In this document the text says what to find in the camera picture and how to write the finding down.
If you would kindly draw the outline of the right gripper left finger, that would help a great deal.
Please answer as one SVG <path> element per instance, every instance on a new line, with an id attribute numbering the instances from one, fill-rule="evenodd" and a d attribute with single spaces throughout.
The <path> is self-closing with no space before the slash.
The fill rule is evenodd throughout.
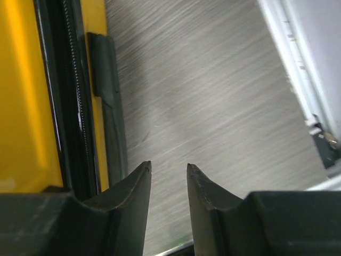
<path id="1" fill-rule="evenodd" d="M 1 194 L 1 255 L 142 255 L 151 162 L 86 201 L 71 192 Z"/>

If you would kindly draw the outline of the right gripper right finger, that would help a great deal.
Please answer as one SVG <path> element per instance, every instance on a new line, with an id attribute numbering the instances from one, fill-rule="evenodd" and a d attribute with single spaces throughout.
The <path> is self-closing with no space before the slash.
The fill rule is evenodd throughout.
<path id="1" fill-rule="evenodd" d="M 254 191 L 239 198 L 187 165 L 196 255 L 340 255 L 340 192 Z"/>

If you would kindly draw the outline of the yellow Pikachu hard suitcase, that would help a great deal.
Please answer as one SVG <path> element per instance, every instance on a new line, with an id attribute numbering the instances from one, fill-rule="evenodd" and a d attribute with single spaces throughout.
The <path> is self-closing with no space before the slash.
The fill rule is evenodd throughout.
<path id="1" fill-rule="evenodd" d="M 127 176 L 104 1 L 1 1 L 1 192 L 85 201 Z"/>

